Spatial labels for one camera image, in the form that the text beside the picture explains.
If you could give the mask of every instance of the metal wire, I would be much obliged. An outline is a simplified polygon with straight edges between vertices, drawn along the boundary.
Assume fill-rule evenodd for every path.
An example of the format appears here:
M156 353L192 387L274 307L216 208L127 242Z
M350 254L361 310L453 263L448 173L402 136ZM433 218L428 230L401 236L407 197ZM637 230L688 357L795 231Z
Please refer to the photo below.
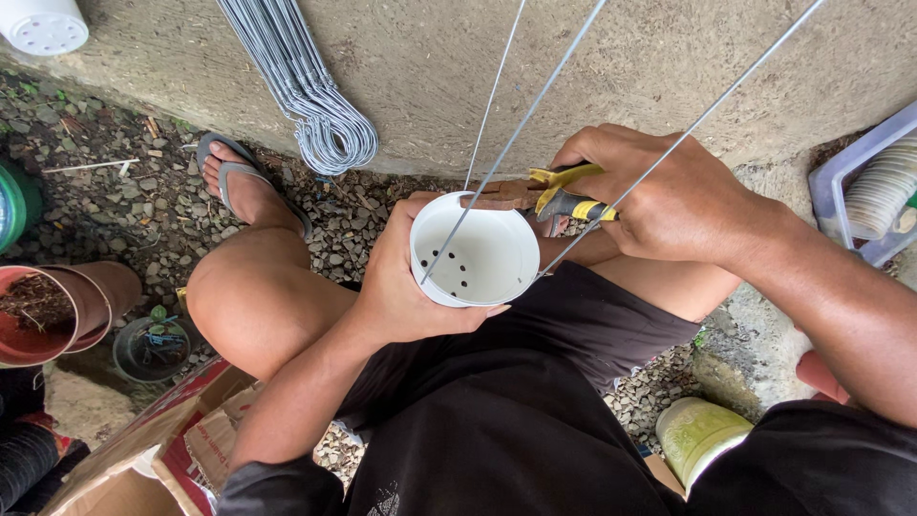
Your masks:
M465 217L468 216L468 212L471 211L471 209L474 207L474 203L478 201L478 197L481 196L481 192L484 190L484 186L486 186L487 182L491 180L491 177L493 177L493 173L497 171L497 167L500 166L500 163L503 161L503 157L506 156L506 153L510 150L510 147L513 146L513 142L519 136L519 133L522 132L522 127L525 125L528 119L532 117L532 114L535 113L535 109L538 107L538 103L540 103L541 99L544 98L545 93L547 93L547 89L551 86L554 80L558 78L558 75L560 75L560 70L564 67L564 64L567 63L567 60L573 54L573 51L576 49L577 45L580 44L580 40L582 39L583 36L586 35L586 31L589 29L589 26L592 25L592 21L595 20L596 16L598 16L599 11L602 9L602 6L604 5L605 5L605 0L599 0L599 2L595 5L595 7L589 13L589 16L586 17L586 21L585 23L583 23L583 26L580 29L580 32L577 33L576 38L574 38L573 41L570 43L569 48L567 48L567 51L564 53L564 57L560 59L558 66L554 69L554 72L550 75L550 77L547 78L547 82L545 82L545 86L541 88L541 92L538 94L537 97L535 97L535 101L532 102L532 106L528 108L528 111L525 113L525 116L523 117L522 121L519 122L519 126L516 127L516 130L513 133L513 136L510 137L509 141L506 142L506 146L503 147L503 150L500 152L500 155L497 156L497 161L493 163L493 167L491 167L491 171L488 172L487 175L484 176L484 179L481 181L481 186L478 187L478 191L475 192L474 196L471 197L471 202L468 204L468 207L465 208L465 211L462 212L461 217L458 218L458 222L456 222L455 227L452 228L452 231L449 233L448 238L446 238L446 242L443 243L443 247L436 254L436 257L433 259L433 262L430 264L430 267L426 269L424 278L420 280L421 285L423 285L426 279L430 277L430 273L433 272L433 267L435 267L436 263L439 262L439 258L443 256L443 253L446 251L446 246L448 246L449 243L452 241L452 238L456 236L456 231L459 230L459 226L461 226L461 223L465 220Z
M484 126L487 124L487 116L491 114L491 104L493 104L493 94L497 93L497 84L500 83L500 74L503 73L503 65L506 63L506 54L510 53L510 45L513 44L513 35L515 28L519 25L519 18L522 17L522 8L525 7L525 0L519 3L519 12L516 13L516 20L513 22L513 28L510 29L510 37L506 40L506 48L503 49L503 57L500 59L500 66L497 67L497 78L493 80L493 89L491 98L487 100L487 108L484 109L484 118L481 119L481 130L478 131L478 140L474 142L474 152L471 153L471 163L468 165L468 175L465 176L465 185L462 190L468 190L468 183L471 181L471 169L474 168L474 159L478 156L478 146L481 145L481 135L484 134Z
M774 41L774 43L771 44L770 47L768 47L768 49L764 51L763 54L761 54L761 57L757 58L757 60L756 60L755 62L751 63L751 66L749 66L748 69L745 70L745 72L742 73L742 75L740 75L738 79L735 79L735 81L732 83L732 85L729 86L729 88L726 89L726 91L724 91L723 94L720 95L719 98L717 98L716 101L713 102L713 104L711 104L710 107L708 107L708 108L706 109L706 111L704 111L704 112L701 114L701 116L700 116L697 120L695 120L694 123L691 124L690 127L688 127L688 128L685 130L685 132L675 141L675 143L672 143L671 147L669 147L665 152L663 152L662 155L659 156L659 159L657 159L652 165L649 166L648 169L646 169L646 172L642 173L642 174L640 175L640 177L638 177L638 178L636 179L636 181L634 181L634 183L633 183L632 185L628 186L627 189L624 191L624 193L621 194L621 196L618 197L618 199L617 199L616 201L614 201L612 204L608 205L608 207L602 211L602 214L601 214L597 219L595 219L595 220L593 220L592 222L590 222L590 224L589 224L588 226L586 226L586 229L583 230L583 232L580 233L580 235L578 235L577 238L573 239L573 242L571 242L570 245L568 245L567 248L564 249L564 250L558 255L557 258L555 258L550 264L547 265L547 267L545 267L545 270L541 271L540 273L538 273L537 276L535 276L535 279L538 279L538 278L540 278L541 276L545 275L545 274L547 273L547 271L550 270L550 268L554 266L554 264L556 264L557 262L559 262L560 259L564 257L564 254L567 254L567 252L569 252L569 250L573 249L573 246L576 245L578 241L580 241L584 236L586 236L587 233L589 233L590 231L592 231L593 229L595 229L595 227L598 226L599 222L602 220L602 218L603 218L605 215L608 214L609 211L611 211L612 209L614 209L614 207L618 206L618 204L620 204L621 201L623 201L624 198L627 197L627 194L630 194L631 191L634 190L634 188L636 188L636 186L639 185L640 182L643 181L643 180L649 175L649 173L653 172L653 170L657 167L657 165L659 165L659 164L662 162L662 160L666 159L666 156L668 156L669 154L671 154L672 151L674 151L675 148L678 147L680 143L682 143L686 138L688 138L688 135L690 135L691 132L694 131L699 125L701 125L701 122L703 122L703 120L704 120L705 118L707 118L707 115L710 115L710 114L711 114L720 104L722 104L722 102L723 102L729 95L731 95L731 94L733 93L733 91L735 91L735 89L736 89L737 87L739 87L739 85L740 85L749 75L751 75L751 73L752 73L752 72L753 72L762 62L766 61L767 58L770 57L770 54L772 54L772 53L774 52L774 50L776 50L777 48L779 48L779 46L782 45L783 42L786 41L787 38L789 38L789 37L792 35L792 33L795 32L796 29L799 28L799 27L805 22L805 20L808 19L809 15L811 15L812 12L814 12L815 9L817 9L818 6L820 6L823 2L824 2L824 0L815 0L815 2L812 3L812 5L809 6L808 9L806 9L805 11L803 11L802 14L800 15L800 17L797 18L797 20L796 20L795 22L793 22L793 24L790 25L790 27L787 28L787 30L786 30L779 38L777 38L777 40Z
M379 148L372 123L337 90L294 0L217 0L258 68L310 168L343 174Z

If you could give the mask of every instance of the black shorts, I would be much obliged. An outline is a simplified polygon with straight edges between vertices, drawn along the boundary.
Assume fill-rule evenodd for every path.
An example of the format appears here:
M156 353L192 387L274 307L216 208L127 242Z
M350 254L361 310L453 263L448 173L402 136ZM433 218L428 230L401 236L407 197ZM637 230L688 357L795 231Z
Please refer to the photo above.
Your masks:
M451 356L497 348L567 358L604 394L615 378L630 376L635 366L689 341L700 329L573 262L561 263L511 304L473 333L386 345L370 358L336 419L360 432L406 378Z

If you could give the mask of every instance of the terracotta pot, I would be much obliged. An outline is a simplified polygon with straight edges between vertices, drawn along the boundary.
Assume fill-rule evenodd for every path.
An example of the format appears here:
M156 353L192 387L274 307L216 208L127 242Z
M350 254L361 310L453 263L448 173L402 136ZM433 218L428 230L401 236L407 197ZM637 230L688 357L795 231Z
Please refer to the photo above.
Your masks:
M82 276L102 293L106 304L105 323L79 337L65 353L78 353L99 343L111 330L115 319L126 314L140 301L143 293L140 278L129 267L118 262L93 262L82 265L46 265L46 270L70 271Z
M0 267L0 292L25 275L39 273L49 277L73 305L76 321L72 331L61 329L20 330L18 320L0 312L0 365L21 367L43 364L63 353L81 335L108 319L105 298L98 287L82 275L65 270L43 270L26 265Z

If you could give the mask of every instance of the flip-flop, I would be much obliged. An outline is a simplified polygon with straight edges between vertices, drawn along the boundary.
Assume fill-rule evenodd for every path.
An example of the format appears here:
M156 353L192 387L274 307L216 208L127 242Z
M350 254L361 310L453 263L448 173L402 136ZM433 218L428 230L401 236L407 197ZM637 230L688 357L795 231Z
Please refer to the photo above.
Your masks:
M223 205L226 206L233 215L236 215L236 211L232 208L232 204L229 202L229 191L226 187L226 176L230 172L240 172L243 174L254 175L259 179L264 180L265 183L271 185L271 180L268 179L267 173L264 170L264 167L261 166L261 163L258 163L258 160L255 159L251 152L245 147L242 147L238 142L233 141L222 134L216 134L215 132L208 132L203 137L201 137L200 143L197 144L197 166L204 169L204 160L207 156L213 154L210 152L210 144L214 141L219 141L227 145L230 149L236 152L242 159L251 163L234 163L234 162L223 162L220 165L219 171L217 172L218 185L220 189L220 199L223 201ZM292 213L303 223L304 228L304 239L309 238L309 235L312 234L312 221L309 220L309 216L305 214L298 206L296 206L290 199L281 195L281 199L286 203L287 207L292 211Z

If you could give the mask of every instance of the hand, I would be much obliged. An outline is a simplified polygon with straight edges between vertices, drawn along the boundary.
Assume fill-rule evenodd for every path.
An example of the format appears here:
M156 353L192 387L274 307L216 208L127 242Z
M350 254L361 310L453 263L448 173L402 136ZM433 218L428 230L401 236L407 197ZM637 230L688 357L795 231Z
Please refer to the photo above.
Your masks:
M415 192L398 201L366 266L363 288L348 314L378 344L475 331L509 305L448 308L430 300L411 274L411 225L421 208L440 194Z
M613 124L587 127L560 149L552 167L583 160L606 174L580 179L570 193L611 204L675 142ZM688 137L615 209L620 221L604 222L624 254L670 261L724 264L749 252L755 235L786 210L745 188L729 168Z

